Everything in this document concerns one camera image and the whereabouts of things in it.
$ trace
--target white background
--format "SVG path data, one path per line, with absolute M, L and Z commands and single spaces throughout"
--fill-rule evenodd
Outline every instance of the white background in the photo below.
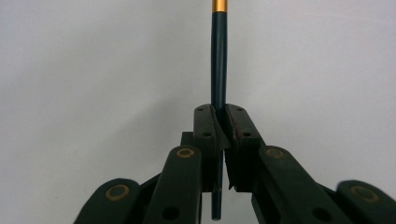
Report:
M 319 183 L 396 198 L 395 8 L 230 0 L 227 102 Z M 72 223 L 108 180 L 158 174 L 210 102 L 210 24 L 210 0 L 0 1 L 0 223 Z M 224 193 L 220 223 L 257 223 Z

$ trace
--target brass ring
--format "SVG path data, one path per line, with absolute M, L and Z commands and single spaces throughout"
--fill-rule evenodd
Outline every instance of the brass ring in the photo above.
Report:
M 189 148 L 182 148 L 177 152 L 177 155 L 181 158 L 188 158 L 194 155 L 194 151 Z
M 115 193 L 115 190 L 122 190 L 121 193 Z M 106 198 L 115 202 L 124 199 L 129 194 L 129 188 L 126 185 L 115 185 L 106 191 Z
M 271 158 L 279 159 L 285 157 L 285 153 L 283 151 L 277 149 L 277 148 L 269 148 L 265 151 L 265 154 L 267 154 Z
M 353 186 L 350 188 L 350 191 L 358 196 L 360 199 L 364 200 L 367 203 L 378 203 L 379 196 L 373 190 L 367 189 L 363 186 Z

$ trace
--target hole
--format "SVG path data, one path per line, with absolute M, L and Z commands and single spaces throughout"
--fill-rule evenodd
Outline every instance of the hole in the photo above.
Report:
M 312 215 L 314 215 L 314 217 L 320 221 L 332 221 L 332 216 L 330 216 L 330 213 L 323 208 L 314 208 L 314 210 L 312 210 Z
M 178 209 L 174 206 L 166 207 L 163 209 L 163 218 L 166 220 L 175 220 L 178 218 Z

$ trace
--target black plastic part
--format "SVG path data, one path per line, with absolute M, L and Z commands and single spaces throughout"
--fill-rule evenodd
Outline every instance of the black plastic part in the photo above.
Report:
M 107 197 L 106 192 L 115 186 L 126 186 L 125 189 L 120 188 L 117 193 L 125 193 L 124 197 Z M 135 204 L 139 197 L 139 185 L 129 179 L 114 179 L 108 181 L 91 196 L 91 198 L 82 207 L 76 224 L 125 224 L 134 223 L 134 218 L 138 218 L 139 211 L 135 210 Z
M 338 185 L 339 206 L 355 223 L 396 223 L 396 202 L 382 190 L 349 180 Z
M 189 136 L 182 135 L 182 142 Z M 230 147 L 212 105 L 194 110 L 193 145 L 203 154 L 203 192 L 212 192 L 212 219 L 221 219 L 223 149 Z
M 194 110 L 193 145 L 202 152 L 203 192 L 213 192 L 217 187 L 217 161 L 220 149 L 217 146 L 218 125 L 215 110 L 211 105 L 201 105 Z
M 166 160 L 143 223 L 199 223 L 201 152 L 193 146 L 174 148 Z
M 152 194 L 157 187 L 158 180 L 160 179 L 161 174 L 152 177 L 150 180 L 146 181 L 142 184 L 140 188 L 139 200 L 135 205 L 135 213 L 134 218 L 132 219 L 133 224 L 135 223 L 142 223 L 149 204 L 151 202 Z
M 265 143 L 248 112 L 237 105 L 226 105 L 224 132 L 232 145 L 225 149 L 230 188 L 234 186 L 238 192 L 251 192 L 255 177 L 254 161 L 259 147 Z
M 181 134 L 180 145 L 193 145 L 194 144 L 194 133 L 193 132 L 183 132 Z
M 252 204 L 261 223 L 352 223 L 291 154 L 261 147 Z

